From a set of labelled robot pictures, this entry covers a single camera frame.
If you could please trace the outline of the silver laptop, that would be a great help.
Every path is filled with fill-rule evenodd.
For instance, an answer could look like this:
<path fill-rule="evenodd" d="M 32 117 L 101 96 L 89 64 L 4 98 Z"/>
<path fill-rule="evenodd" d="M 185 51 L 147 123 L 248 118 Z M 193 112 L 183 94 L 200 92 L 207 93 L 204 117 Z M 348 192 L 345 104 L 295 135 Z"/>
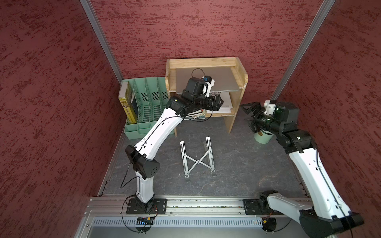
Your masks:
<path fill-rule="evenodd" d="M 215 80 L 211 92 L 228 92 L 239 90 L 239 85 L 237 84 L 230 67 L 199 66 L 176 69 L 176 93 L 182 93 L 191 77 L 202 78 L 205 75 L 211 76 Z"/>

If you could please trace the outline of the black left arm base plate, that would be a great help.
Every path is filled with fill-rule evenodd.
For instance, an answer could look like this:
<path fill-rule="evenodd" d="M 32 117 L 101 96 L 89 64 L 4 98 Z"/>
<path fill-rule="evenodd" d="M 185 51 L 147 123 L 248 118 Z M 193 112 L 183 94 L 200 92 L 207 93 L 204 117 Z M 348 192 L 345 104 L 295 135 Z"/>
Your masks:
<path fill-rule="evenodd" d="M 167 209 L 167 199 L 153 198 L 147 203 L 141 202 L 138 198 L 132 198 L 127 203 L 126 214 L 138 215 L 161 215 L 165 214 Z"/>

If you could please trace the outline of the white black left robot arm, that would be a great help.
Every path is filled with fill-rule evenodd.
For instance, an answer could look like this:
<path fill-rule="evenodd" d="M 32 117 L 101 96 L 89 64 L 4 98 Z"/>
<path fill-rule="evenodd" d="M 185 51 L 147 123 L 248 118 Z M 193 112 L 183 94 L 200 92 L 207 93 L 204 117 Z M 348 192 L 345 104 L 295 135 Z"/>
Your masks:
<path fill-rule="evenodd" d="M 210 95 L 214 83 L 214 79 L 208 75 L 190 78 L 181 95 L 176 94 L 169 99 L 162 115 L 148 134 L 135 146 L 128 145 L 125 149 L 138 179 L 137 203 L 145 212 L 151 210 L 154 198 L 153 180 L 160 168 L 155 156 L 170 132 L 189 114 L 201 109 L 219 111 L 223 105 L 219 96 Z"/>

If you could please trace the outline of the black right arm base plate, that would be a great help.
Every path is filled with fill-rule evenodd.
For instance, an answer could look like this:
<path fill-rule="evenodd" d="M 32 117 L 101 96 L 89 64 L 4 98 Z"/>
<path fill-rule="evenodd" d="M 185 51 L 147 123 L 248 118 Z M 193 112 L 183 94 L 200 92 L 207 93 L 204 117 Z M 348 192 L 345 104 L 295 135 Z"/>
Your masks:
<path fill-rule="evenodd" d="M 282 213 L 271 209 L 264 198 L 244 199 L 243 204 L 246 215 L 282 215 Z"/>

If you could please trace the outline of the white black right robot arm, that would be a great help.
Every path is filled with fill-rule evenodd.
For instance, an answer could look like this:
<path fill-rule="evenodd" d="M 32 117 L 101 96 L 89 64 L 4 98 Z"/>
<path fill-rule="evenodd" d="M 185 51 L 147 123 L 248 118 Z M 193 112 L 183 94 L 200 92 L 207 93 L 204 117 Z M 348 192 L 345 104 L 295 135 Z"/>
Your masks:
<path fill-rule="evenodd" d="M 304 205 L 276 191 L 266 191 L 265 204 L 298 222 L 310 238 L 327 238 L 352 231 L 364 224 L 359 213 L 351 211 L 339 195 L 319 157 L 313 137 L 298 129 L 299 108 L 290 102 L 267 100 L 242 104 L 252 116 L 249 127 L 253 132 L 276 136 L 277 142 L 289 155 L 310 194 L 312 204 Z"/>

